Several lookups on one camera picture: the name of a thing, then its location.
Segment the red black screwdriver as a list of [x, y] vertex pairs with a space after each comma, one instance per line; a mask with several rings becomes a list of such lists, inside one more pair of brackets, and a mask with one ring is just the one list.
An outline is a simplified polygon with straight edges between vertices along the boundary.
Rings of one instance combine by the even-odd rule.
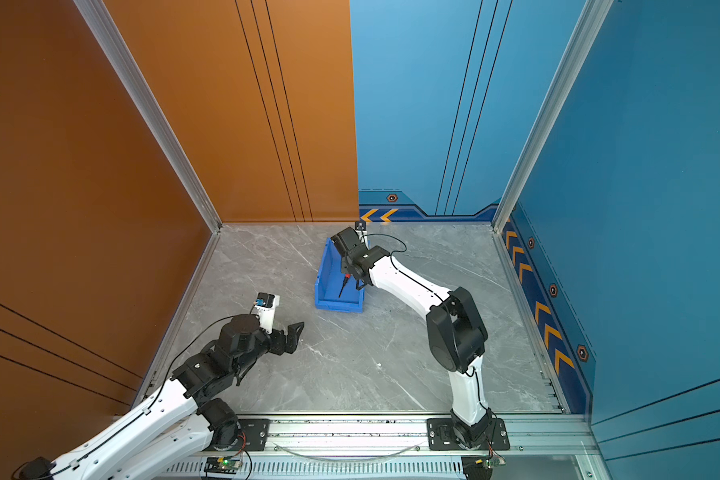
[[350, 274], [345, 274], [345, 275], [344, 275], [344, 278], [343, 278], [343, 281], [342, 281], [342, 284], [341, 284], [339, 293], [338, 293], [338, 295], [337, 295], [337, 298], [341, 298], [341, 296], [342, 296], [342, 294], [343, 294], [343, 291], [345, 290], [345, 288], [346, 288], [346, 286], [347, 286], [347, 284], [349, 283], [349, 280], [350, 280], [351, 278], [352, 278], [352, 277], [351, 277]]

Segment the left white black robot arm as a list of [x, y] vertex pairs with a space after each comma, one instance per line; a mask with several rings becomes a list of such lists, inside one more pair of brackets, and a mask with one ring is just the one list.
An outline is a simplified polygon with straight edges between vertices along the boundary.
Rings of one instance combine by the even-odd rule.
[[220, 319], [216, 339], [187, 358], [161, 387], [119, 420], [54, 460], [37, 457], [16, 479], [152, 479], [210, 446], [242, 449], [237, 414], [219, 394], [266, 354], [296, 351], [304, 323], [272, 326], [273, 310]]

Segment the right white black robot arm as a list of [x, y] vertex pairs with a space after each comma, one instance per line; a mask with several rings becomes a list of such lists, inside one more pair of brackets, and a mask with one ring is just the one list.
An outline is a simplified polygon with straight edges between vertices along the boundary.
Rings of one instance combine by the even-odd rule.
[[343, 274], [361, 287], [373, 286], [392, 294], [425, 320], [429, 350], [449, 375], [456, 440], [466, 449], [487, 442], [493, 419], [482, 374], [488, 332], [471, 293], [425, 279], [396, 260], [392, 252], [370, 247], [367, 235], [351, 227], [333, 235], [331, 241]]

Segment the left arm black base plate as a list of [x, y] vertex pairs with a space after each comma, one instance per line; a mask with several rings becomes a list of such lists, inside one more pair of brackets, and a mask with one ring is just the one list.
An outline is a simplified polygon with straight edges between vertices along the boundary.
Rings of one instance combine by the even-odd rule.
[[213, 431], [207, 451], [261, 452], [265, 450], [271, 421], [268, 418], [242, 418]]

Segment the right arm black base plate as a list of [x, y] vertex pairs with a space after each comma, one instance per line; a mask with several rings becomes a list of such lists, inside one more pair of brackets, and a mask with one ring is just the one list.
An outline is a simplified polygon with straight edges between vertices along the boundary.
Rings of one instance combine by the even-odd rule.
[[429, 449], [433, 451], [511, 449], [504, 421], [492, 415], [473, 426], [454, 418], [429, 418], [426, 427]]

